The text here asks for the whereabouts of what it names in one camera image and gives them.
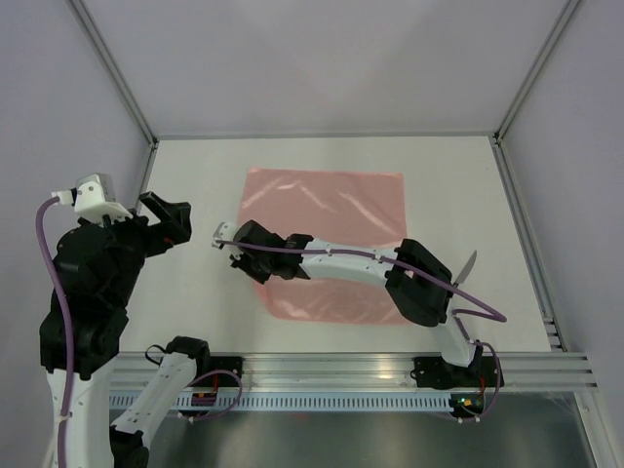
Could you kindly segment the pink satin napkin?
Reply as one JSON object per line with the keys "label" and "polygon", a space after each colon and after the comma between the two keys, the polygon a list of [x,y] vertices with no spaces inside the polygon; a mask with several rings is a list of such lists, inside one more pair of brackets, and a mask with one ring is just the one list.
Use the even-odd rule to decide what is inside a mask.
{"label": "pink satin napkin", "polygon": [[[237,222],[250,219],[283,238],[299,233],[355,248],[396,248],[408,236],[404,178],[400,173],[251,168]],[[277,319],[375,326],[405,323],[380,287],[273,277],[254,288]]]}

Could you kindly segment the knife with dark handle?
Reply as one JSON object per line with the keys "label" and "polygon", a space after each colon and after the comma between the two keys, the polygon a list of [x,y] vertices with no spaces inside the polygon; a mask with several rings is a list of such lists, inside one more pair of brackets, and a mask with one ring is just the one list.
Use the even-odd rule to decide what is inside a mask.
{"label": "knife with dark handle", "polygon": [[470,255],[469,259],[464,264],[464,266],[462,267],[461,271],[456,276],[456,278],[455,278],[455,280],[453,282],[453,286],[455,288],[459,288],[466,281],[466,279],[468,278],[468,276],[472,272],[472,269],[474,268],[474,265],[475,265],[476,260],[477,260],[477,256],[478,256],[478,252],[477,251],[473,251],[472,254]]}

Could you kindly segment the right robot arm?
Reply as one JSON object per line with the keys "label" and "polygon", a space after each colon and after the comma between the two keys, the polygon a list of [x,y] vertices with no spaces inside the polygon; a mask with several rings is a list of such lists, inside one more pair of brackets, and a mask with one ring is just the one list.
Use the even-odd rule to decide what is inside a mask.
{"label": "right robot arm", "polygon": [[282,238],[254,220],[223,222],[214,246],[230,251],[231,265],[263,284],[286,281],[345,280],[384,289],[401,316],[429,329],[441,358],[417,358],[411,372],[420,387],[448,390],[482,387],[483,352],[471,344],[450,310],[457,284],[450,271],[418,242],[395,248],[364,249],[333,244],[308,234]]}

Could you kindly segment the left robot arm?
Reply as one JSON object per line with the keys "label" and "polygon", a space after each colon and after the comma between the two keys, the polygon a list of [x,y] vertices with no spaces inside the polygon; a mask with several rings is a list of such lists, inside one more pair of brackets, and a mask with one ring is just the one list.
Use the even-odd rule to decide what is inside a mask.
{"label": "left robot arm", "polygon": [[135,211],[114,219],[107,207],[98,221],[80,217],[51,253],[43,227],[47,209],[72,198],[65,191],[38,209],[35,229],[53,281],[50,311],[39,329],[40,362],[53,397],[56,467],[145,467],[151,439],[178,394],[201,386],[213,374],[209,344],[175,337],[156,375],[115,422],[109,389],[120,337],[129,322],[127,306],[145,261],[191,238],[191,206],[170,203],[153,192],[141,203],[158,219]]}

